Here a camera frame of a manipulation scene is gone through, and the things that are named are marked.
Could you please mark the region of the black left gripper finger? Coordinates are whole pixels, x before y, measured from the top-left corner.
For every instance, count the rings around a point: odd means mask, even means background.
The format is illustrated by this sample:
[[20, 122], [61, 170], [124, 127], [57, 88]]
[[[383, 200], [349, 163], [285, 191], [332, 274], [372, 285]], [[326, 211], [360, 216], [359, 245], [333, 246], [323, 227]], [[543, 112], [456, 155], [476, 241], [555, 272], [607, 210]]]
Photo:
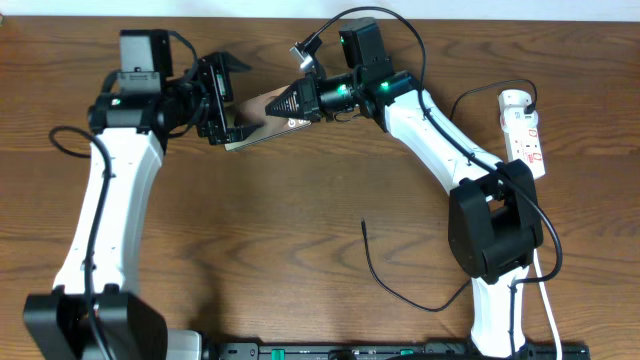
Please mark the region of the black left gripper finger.
[[252, 67], [250, 65], [242, 62], [229, 52], [221, 52], [220, 57], [221, 66], [225, 69], [226, 72], [245, 73], [252, 70]]
[[227, 143], [238, 143], [248, 139], [256, 130], [262, 128], [262, 124], [253, 124], [249, 126], [229, 127], [226, 132]]

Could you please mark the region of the Samsung Galaxy smartphone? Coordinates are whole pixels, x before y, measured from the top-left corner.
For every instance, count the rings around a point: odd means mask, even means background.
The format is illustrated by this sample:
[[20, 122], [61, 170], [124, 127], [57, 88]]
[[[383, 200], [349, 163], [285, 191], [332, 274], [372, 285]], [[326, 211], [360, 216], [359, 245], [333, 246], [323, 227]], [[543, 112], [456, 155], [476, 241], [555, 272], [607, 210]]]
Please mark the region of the Samsung Galaxy smartphone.
[[240, 127], [243, 130], [252, 130], [242, 141], [225, 144], [226, 151], [238, 151], [311, 125], [308, 120], [266, 115], [266, 105], [277, 98], [285, 89], [286, 86], [226, 107], [226, 115], [230, 125]]

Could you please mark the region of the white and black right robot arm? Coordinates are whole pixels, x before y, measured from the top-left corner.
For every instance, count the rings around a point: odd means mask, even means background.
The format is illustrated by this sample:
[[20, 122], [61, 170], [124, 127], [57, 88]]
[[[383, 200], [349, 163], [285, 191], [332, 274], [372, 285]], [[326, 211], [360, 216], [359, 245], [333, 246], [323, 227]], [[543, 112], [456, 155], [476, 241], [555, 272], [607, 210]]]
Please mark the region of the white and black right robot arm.
[[449, 197], [449, 247], [473, 291], [472, 344], [486, 357], [521, 355], [521, 290], [543, 241], [531, 170], [482, 150], [413, 74], [395, 70], [375, 19], [353, 20], [339, 36], [349, 72], [325, 75], [315, 56], [322, 42], [312, 34], [290, 50], [303, 78], [270, 102], [266, 113], [316, 122], [357, 110], [405, 144]]

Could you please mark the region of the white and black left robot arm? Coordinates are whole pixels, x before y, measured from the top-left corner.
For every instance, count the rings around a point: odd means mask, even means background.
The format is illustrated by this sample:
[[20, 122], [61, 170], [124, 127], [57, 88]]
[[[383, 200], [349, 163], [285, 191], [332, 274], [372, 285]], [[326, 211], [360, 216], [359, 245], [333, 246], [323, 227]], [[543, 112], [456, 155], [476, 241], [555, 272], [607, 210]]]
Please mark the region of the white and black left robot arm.
[[139, 294], [139, 249], [151, 189], [170, 140], [196, 130], [213, 145], [245, 140], [225, 106], [227, 52], [195, 56], [173, 73], [171, 30], [124, 30], [120, 66], [88, 110], [90, 173], [76, 232], [47, 294], [27, 297], [23, 321], [47, 359], [214, 359], [194, 330], [172, 330]]

